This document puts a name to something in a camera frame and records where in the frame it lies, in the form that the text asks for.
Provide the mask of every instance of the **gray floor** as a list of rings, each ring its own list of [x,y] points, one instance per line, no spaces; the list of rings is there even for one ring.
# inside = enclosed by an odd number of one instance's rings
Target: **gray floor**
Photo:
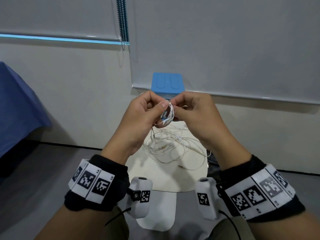
[[[96,150],[39,145],[0,185],[0,239],[33,239],[62,206],[67,183],[82,158]],[[282,173],[302,203],[320,217],[320,177]],[[142,229],[126,215],[130,239],[195,240],[207,236],[214,223],[201,218],[194,192],[178,193],[176,219],[167,232]]]

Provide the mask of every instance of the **pants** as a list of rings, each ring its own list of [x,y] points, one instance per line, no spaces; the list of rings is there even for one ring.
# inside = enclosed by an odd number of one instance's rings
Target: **pants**
[[[112,210],[112,217],[121,212],[118,206]],[[248,223],[240,216],[231,218],[237,227],[242,240],[255,240]],[[220,221],[213,229],[208,240],[238,240],[238,235],[228,219]],[[129,227],[123,215],[110,222],[103,230],[101,240],[128,240]]]

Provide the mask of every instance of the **white marker strap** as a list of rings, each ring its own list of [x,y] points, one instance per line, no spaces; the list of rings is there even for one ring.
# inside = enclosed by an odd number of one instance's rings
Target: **white marker strap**
[[[82,159],[68,185],[72,192],[88,201],[101,204],[114,177],[113,174]]]
[[[246,220],[280,208],[295,195],[294,189],[272,165],[267,165],[225,192]]]

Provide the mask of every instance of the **blue lid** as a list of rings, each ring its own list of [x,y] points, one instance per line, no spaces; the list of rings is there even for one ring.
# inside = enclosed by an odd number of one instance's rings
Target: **blue lid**
[[[182,75],[178,73],[154,72],[152,76],[151,90],[162,94],[179,94],[184,89]]]

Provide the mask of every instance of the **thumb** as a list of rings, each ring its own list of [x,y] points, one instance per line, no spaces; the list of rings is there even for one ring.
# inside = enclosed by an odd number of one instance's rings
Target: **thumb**
[[[185,121],[190,111],[187,111],[176,105],[174,105],[173,107],[174,107],[174,116],[177,117],[179,120]]]
[[[169,106],[169,101],[163,100],[160,103],[158,103],[156,106],[154,106],[152,109],[148,110],[147,114],[150,120],[154,121],[156,118],[162,115],[162,113],[166,111],[168,106]]]

